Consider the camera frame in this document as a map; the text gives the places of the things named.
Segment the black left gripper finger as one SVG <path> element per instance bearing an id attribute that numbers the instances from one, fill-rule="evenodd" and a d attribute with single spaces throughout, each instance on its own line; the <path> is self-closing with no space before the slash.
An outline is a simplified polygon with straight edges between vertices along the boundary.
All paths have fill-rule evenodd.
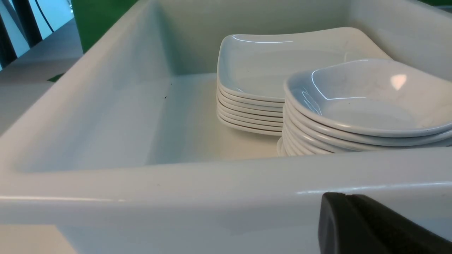
<path id="1" fill-rule="evenodd" d="M 322 254 L 450 254 L 451 241 L 362 194 L 321 197 Z"/>

